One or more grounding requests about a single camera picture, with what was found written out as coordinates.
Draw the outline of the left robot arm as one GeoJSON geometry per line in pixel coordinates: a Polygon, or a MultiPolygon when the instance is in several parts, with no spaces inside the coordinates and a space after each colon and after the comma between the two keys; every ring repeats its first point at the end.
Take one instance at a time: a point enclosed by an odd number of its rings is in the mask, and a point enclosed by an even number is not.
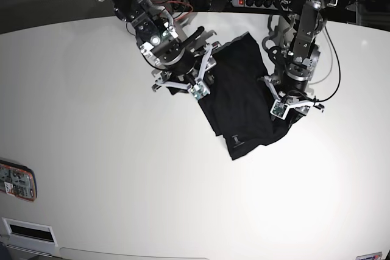
{"type": "Polygon", "coordinates": [[[275,46],[267,49],[274,72],[263,77],[273,103],[271,118],[306,116],[309,109],[323,110],[325,100],[307,94],[320,57],[316,38],[327,32],[336,9],[351,12],[359,26],[389,30],[389,0],[272,0],[280,14],[275,46]]]}

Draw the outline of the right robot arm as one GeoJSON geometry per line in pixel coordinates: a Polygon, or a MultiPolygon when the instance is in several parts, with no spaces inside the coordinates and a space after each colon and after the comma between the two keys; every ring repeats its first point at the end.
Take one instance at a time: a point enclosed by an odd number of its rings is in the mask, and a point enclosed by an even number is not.
{"type": "Polygon", "coordinates": [[[219,43],[204,27],[186,35],[167,7],[151,0],[110,0],[118,19],[134,29],[136,45],[155,79],[152,90],[167,88],[171,94],[188,93],[201,100],[211,93],[216,66],[212,53],[219,43]]]}

